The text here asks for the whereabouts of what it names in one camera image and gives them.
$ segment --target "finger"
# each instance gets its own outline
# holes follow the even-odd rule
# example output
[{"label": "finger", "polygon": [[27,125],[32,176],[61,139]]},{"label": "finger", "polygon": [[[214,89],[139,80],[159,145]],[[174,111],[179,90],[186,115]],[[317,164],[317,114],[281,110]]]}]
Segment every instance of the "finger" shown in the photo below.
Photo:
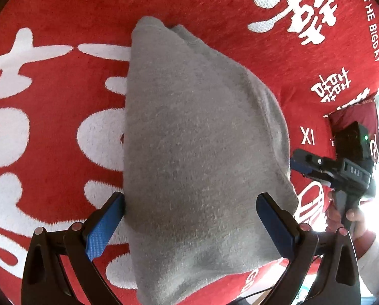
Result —
[{"label": "finger", "polygon": [[326,211],[326,216],[334,221],[340,222],[342,220],[341,214],[333,204],[331,204],[328,210]]},{"label": "finger", "polygon": [[365,215],[364,215],[363,211],[359,208],[350,209],[349,211],[347,211],[346,217],[350,221],[365,222]]},{"label": "finger", "polygon": [[340,222],[331,219],[327,219],[326,224],[327,228],[329,228],[332,232],[335,232],[338,228],[343,227],[343,225]]}]

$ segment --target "red cuff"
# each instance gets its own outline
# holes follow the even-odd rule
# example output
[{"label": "red cuff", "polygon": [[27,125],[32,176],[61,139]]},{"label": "red cuff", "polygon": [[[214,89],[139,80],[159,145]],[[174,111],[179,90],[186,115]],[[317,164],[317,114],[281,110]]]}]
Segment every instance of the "red cuff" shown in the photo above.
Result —
[{"label": "red cuff", "polygon": [[366,231],[361,237],[353,241],[357,259],[363,257],[363,255],[370,249],[375,239],[376,233]]}]

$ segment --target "red blanket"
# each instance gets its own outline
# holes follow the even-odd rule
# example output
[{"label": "red blanket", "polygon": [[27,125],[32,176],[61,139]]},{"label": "red blanket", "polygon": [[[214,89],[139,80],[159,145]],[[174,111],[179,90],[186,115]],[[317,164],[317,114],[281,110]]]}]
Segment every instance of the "red blanket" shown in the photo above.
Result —
[{"label": "red blanket", "polygon": [[[130,35],[144,15],[186,26],[261,78],[292,150],[334,157],[323,116],[379,87],[374,0],[10,0],[0,15],[0,286],[15,304],[34,228],[66,229],[123,187]],[[328,190],[294,172],[292,182],[296,219],[312,223]],[[123,224],[95,264],[124,304],[137,304]],[[267,269],[182,304],[226,304]]]}]

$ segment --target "blue gripper pad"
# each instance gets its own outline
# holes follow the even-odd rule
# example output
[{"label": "blue gripper pad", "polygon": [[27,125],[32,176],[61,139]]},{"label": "blue gripper pad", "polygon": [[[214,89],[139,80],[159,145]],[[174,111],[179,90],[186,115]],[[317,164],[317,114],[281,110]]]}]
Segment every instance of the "blue gripper pad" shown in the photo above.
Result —
[{"label": "blue gripper pad", "polygon": [[308,175],[313,171],[307,164],[299,163],[293,158],[290,158],[290,168],[304,175]]},{"label": "blue gripper pad", "polygon": [[280,256],[292,261],[295,257],[294,245],[296,237],[289,232],[286,226],[287,222],[284,222],[280,217],[280,215],[289,213],[282,211],[268,193],[261,193],[257,197],[256,211]]},{"label": "blue gripper pad", "polygon": [[[116,227],[123,218],[125,207],[124,195],[122,193],[118,194],[106,211],[101,212],[103,214],[102,217],[87,235],[85,253],[90,261],[102,255]],[[105,209],[108,204],[107,202],[100,211]]]}]

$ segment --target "folded gray cloth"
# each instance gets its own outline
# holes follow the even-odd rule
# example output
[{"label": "folded gray cloth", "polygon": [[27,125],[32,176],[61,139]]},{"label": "folded gray cloth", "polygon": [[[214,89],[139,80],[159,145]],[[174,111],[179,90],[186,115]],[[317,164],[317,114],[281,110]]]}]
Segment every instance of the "folded gray cloth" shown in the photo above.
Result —
[{"label": "folded gray cloth", "polygon": [[296,210],[290,144],[270,90],[184,27],[144,17],[132,40],[125,219],[138,300],[170,305],[279,258],[255,202]]}]

